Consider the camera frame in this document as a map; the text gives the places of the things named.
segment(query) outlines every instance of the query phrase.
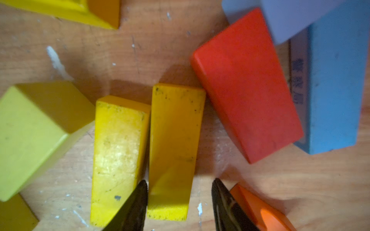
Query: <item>wood grain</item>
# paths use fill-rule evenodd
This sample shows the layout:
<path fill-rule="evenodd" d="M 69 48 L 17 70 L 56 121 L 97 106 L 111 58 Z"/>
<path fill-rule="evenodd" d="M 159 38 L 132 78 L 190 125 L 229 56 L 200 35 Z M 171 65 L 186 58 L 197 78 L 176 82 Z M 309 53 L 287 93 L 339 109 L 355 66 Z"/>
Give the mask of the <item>wood grain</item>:
<path fill-rule="evenodd" d="M 150 103 L 155 83 L 200 86 L 188 58 L 227 25 L 220 0 L 127 0 L 117 31 L 0 5 L 0 95 L 15 83 L 59 79 L 46 53 L 52 46 L 92 102 L 113 94 Z M 288 78 L 288 44 L 276 50 Z M 144 230 L 215 230 L 215 177 L 229 188 L 241 182 L 287 214 L 299 231 L 370 230 L 369 65 L 366 77 L 356 146 L 310 156 L 290 145 L 254 165 L 248 165 L 230 141 L 207 100 L 188 219 L 147 219 Z M 89 222 L 93 142 L 91 129 L 22 191 L 40 219 L 36 231 L 101 230 L 86 227 L 73 212 Z"/>

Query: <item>block face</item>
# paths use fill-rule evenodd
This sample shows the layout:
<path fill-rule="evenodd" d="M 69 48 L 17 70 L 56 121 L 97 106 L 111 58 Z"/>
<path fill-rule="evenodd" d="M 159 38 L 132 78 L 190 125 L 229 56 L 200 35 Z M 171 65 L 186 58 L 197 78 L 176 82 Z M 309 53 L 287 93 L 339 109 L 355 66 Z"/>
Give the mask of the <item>block face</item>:
<path fill-rule="evenodd" d="M 0 3 L 85 23 L 107 29 L 118 29 L 120 22 L 119 0 L 0 0 Z"/>
<path fill-rule="evenodd" d="M 10 87 L 0 99 L 0 200 L 51 167 L 92 126 L 94 113 L 67 81 Z"/>
<path fill-rule="evenodd" d="M 38 220 L 20 194 L 14 195 L 7 202 L 0 202 L 0 227 L 4 231 L 31 231 Z"/>
<path fill-rule="evenodd" d="M 17 84 L 16 87 L 68 133 L 94 121 L 94 105 L 69 81 Z"/>
<path fill-rule="evenodd" d="M 0 100 L 0 131 L 0 200 L 7 201 L 68 134 L 14 86 Z"/>
<path fill-rule="evenodd" d="M 185 221 L 206 93 L 156 84 L 152 95 L 149 158 L 150 219 Z"/>
<path fill-rule="evenodd" d="M 292 94 L 309 154 L 355 145 L 370 28 L 369 1 L 347 1 L 291 40 Z"/>
<path fill-rule="evenodd" d="M 229 23 L 260 7 L 275 44 L 281 44 L 332 11 L 345 0 L 223 0 Z"/>
<path fill-rule="evenodd" d="M 301 138 L 302 128 L 259 9 L 197 49 L 191 64 L 249 163 Z"/>
<path fill-rule="evenodd" d="M 230 193 L 260 231 L 296 231 L 284 214 L 239 184 Z"/>
<path fill-rule="evenodd" d="M 150 110 L 115 96 L 97 101 L 90 218 L 95 226 L 106 226 L 141 180 Z"/>

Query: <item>rectangular block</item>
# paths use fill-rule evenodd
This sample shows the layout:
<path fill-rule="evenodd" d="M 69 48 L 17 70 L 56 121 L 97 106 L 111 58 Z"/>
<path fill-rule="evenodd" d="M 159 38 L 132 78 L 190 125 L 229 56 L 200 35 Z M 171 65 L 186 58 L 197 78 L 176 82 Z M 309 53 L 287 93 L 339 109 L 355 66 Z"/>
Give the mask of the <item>rectangular block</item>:
<path fill-rule="evenodd" d="M 370 3 L 351 0 L 291 40 L 292 94 L 309 154 L 355 145 L 367 52 Z"/>
<path fill-rule="evenodd" d="M 206 93 L 156 84 L 152 95 L 148 217 L 185 221 Z"/>
<path fill-rule="evenodd" d="M 96 103 L 91 224 L 106 226 L 141 180 L 151 106 L 115 96 Z"/>
<path fill-rule="evenodd" d="M 260 9 L 198 48 L 191 64 L 228 135 L 249 163 L 302 137 Z"/>
<path fill-rule="evenodd" d="M 51 167 L 94 118 L 95 107 L 71 82 L 10 87 L 0 99 L 0 200 Z"/>
<path fill-rule="evenodd" d="M 37 224 L 38 219 L 20 194 L 14 195 L 7 202 L 0 201 L 0 230 L 31 231 Z"/>
<path fill-rule="evenodd" d="M 107 29 L 120 26 L 120 0 L 0 0 L 0 3 Z"/>
<path fill-rule="evenodd" d="M 222 8 L 229 23 L 234 23 L 260 7 L 272 40 L 280 44 L 343 2 L 345 0 L 223 0 Z"/>

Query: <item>cube block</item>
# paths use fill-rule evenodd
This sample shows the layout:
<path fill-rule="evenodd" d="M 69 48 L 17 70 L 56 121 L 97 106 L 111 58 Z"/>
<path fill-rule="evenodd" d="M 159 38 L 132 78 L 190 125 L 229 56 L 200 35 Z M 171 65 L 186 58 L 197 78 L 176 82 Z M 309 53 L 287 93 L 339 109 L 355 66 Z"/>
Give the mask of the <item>cube block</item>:
<path fill-rule="evenodd" d="M 52 166 L 94 117 L 95 107 L 71 82 L 10 87 L 0 99 L 0 200 Z"/>
<path fill-rule="evenodd" d="M 14 195 L 7 202 L 0 201 L 0 228 L 2 231 L 31 231 L 37 224 L 38 219 L 20 194 Z"/>

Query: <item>mustard yellow block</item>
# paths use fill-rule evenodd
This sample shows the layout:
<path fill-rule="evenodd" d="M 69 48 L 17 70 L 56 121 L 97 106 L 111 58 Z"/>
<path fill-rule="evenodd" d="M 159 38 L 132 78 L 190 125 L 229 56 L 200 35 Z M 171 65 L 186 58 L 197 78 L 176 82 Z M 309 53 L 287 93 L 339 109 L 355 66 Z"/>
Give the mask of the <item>mustard yellow block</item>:
<path fill-rule="evenodd" d="M 37 223 L 37 218 L 19 194 L 7 202 L 0 202 L 0 230 L 31 231 Z"/>
<path fill-rule="evenodd" d="M 10 87 L 0 99 L 0 200 L 53 165 L 94 117 L 95 107 L 71 82 Z"/>
<path fill-rule="evenodd" d="M 0 0 L 0 3 L 107 29 L 118 29 L 120 0 Z"/>
<path fill-rule="evenodd" d="M 206 92 L 200 88 L 153 87 L 149 158 L 150 219 L 185 221 Z"/>
<path fill-rule="evenodd" d="M 96 103 L 91 224 L 106 226 L 141 180 L 151 106 L 115 96 Z"/>

